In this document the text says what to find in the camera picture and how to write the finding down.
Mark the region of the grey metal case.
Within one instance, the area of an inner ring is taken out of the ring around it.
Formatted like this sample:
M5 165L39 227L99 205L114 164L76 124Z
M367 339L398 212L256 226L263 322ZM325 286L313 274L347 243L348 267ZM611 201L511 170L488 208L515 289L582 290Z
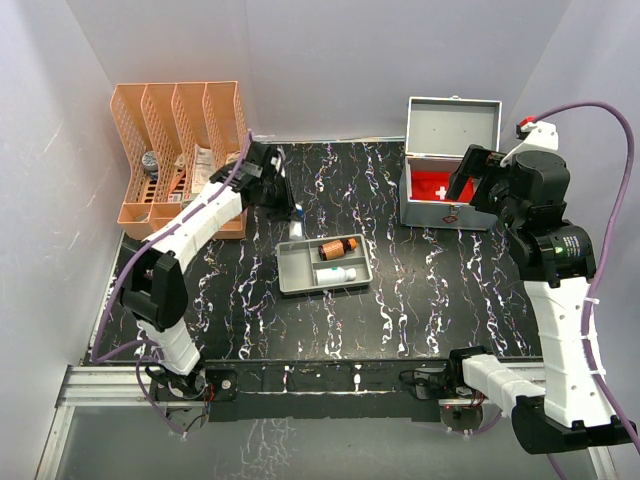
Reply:
M470 180L457 201L410 200L412 171L456 170L467 148L499 148L502 102L499 100L412 96L408 100L405 159L399 181L400 223L410 227L487 231L495 217L469 205L476 186Z

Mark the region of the red first aid kit pouch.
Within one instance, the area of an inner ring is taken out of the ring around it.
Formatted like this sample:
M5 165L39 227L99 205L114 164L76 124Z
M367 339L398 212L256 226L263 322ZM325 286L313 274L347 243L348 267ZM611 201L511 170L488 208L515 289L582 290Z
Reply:
M447 202L450 174L447 172L412 171L410 174L410 200L427 202Z

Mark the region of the grey plastic divided tray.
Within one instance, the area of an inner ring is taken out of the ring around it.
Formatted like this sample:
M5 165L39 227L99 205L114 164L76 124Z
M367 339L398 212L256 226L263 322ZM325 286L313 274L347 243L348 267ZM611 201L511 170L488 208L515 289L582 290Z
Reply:
M331 261L320 259L317 248L321 244L350 237L357 240L357 248L354 251ZM281 242L276 246L276 259L279 288L284 295L364 287L369 285L373 279L366 242L360 234ZM357 271L356 280L342 284L318 286L315 271L333 267L355 268Z

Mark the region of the brown bottle orange cap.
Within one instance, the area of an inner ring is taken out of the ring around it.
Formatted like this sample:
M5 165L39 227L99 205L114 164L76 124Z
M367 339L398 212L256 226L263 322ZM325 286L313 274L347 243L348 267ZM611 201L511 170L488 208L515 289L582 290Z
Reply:
M354 237L340 238L321 244L317 250L322 261L331 261L345 256L357 248Z

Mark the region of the white bottle white cap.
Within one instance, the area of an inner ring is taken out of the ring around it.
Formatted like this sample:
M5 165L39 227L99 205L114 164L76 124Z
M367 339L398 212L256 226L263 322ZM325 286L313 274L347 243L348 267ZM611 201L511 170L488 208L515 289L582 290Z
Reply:
M324 268L316 270L315 277L318 286L329 286L355 281L357 271L355 268Z

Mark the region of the white blue bandage roll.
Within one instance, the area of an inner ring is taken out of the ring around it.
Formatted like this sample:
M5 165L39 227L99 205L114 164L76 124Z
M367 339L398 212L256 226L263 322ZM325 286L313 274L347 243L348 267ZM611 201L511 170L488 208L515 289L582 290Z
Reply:
M302 241L305 239L304 233L304 210L298 203L289 220L289 240Z

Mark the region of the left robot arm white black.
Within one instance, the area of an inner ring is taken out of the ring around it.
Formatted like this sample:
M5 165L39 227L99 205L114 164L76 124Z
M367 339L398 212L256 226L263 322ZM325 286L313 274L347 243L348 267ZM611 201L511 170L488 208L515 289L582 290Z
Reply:
M154 380L185 399L201 396L207 376L184 314L184 273L220 228L248 207L276 221L298 213L285 169L284 149L252 141L240 158L213 173L200 193L164 227L131 252L117 302L132 314L159 356Z

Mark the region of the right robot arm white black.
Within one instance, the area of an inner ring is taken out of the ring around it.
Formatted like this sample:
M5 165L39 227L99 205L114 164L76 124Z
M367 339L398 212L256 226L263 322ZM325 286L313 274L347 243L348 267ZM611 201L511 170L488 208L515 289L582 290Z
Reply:
M615 406L596 353L587 310L595 256L587 232L564 218L565 161L537 150L507 158L472 145L451 177L448 198L458 198L471 179L478 183L471 206L505 228L534 310L545 383L524 379L483 347L469 347L451 354L447 388L460 397L474 390L488 397L529 454L637 444L636 425Z

